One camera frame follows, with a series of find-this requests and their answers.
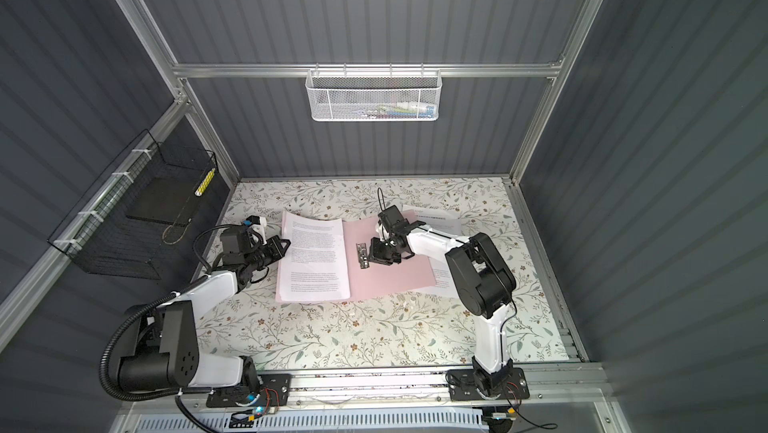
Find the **white printed paper sheet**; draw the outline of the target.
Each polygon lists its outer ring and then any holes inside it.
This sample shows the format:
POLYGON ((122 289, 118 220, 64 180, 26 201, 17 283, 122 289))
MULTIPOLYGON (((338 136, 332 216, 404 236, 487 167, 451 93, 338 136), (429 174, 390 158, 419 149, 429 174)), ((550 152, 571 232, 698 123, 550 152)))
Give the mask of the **white printed paper sheet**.
POLYGON ((351 298, 340 219, 315 220, 284 211, 281 233, 290 245, 278 262, 278 303, 322 303, 351 298))

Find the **pink file folder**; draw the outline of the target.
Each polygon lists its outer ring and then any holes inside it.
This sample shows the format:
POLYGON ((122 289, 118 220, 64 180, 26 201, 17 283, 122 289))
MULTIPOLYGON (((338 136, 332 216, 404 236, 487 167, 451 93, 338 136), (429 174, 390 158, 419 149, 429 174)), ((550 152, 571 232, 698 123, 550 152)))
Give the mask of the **pink file folder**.
POLYGON ((436 284, 429 259, 421 255, 404 260, 400 264, 386 266, 372 263, 369 268, 361 269, 356 244, 368 245, 371 238, 376 236, 377 219, 370 217, 357 221, 341 221, 351 289, 351 298, 345 301, 367 300, 436 284))

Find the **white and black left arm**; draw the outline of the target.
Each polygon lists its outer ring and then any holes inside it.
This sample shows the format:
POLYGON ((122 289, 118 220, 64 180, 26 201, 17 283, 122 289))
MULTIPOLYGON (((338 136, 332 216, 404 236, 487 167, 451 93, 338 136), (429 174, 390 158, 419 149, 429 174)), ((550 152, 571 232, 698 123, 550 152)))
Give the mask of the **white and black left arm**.
POLYGON ((147 401, 186 390, 242 387, 257 394, 261 382, 252 360, 204 353, 197 321, 223 301, 263 281, 291 242, 267 236, 263 220, 214 226, 221 252, 201 262, 189 286, 127 312, 102 354, 98 376, 109 394, 147 401))

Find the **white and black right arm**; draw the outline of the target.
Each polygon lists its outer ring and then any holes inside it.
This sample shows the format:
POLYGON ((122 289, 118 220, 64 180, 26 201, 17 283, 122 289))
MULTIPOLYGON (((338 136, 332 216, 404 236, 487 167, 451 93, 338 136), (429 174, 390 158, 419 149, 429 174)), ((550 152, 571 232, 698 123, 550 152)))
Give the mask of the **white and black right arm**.
POLYGON ((380 211, 376 235, 370 241, 370 259, 390 266, 418 255, 447 264, 459 300, 475 316, 475 388, 485 398, 500 396, 513 371, 505 326, 517 311, 514 274, 485 233, 454 235, 421 220, 411 222, 396 206, 380 211))

